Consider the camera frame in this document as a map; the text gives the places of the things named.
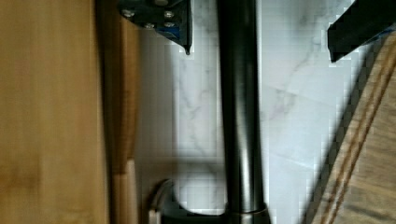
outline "wooden panel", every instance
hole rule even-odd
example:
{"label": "wooden panel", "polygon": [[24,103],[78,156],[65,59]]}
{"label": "wooden panel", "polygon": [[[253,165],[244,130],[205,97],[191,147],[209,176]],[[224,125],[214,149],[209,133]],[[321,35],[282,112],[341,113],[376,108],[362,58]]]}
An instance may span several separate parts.
{"label": "wooden panel", "polygon": [[395,223],[396,35],[376,58],[314,223]]}
{"label": "wooden panel", "polygon": [[118,0],[97,3],[104,83],[104,122],[110,182],[110,219],[137,222],[134,136],[139,89],[138,29],[117,11]]}
{"label": "wooden panel", "polygon": [[93,1],[0,1],[1,223],[107,223]]}

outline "black metal base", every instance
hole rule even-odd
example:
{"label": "black metal base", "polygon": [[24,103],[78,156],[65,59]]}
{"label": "black metal base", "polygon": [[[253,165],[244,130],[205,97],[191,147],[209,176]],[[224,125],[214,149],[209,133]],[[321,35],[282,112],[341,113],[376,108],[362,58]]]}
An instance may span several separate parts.
{"label": "black metal base", "polygon": [[271,224],[268,209],[248,214],[226,212],[220,216],[194,214],[177,202],[173,186],[172,180],[165,180],[157,190],[148,212],[149,224]]}

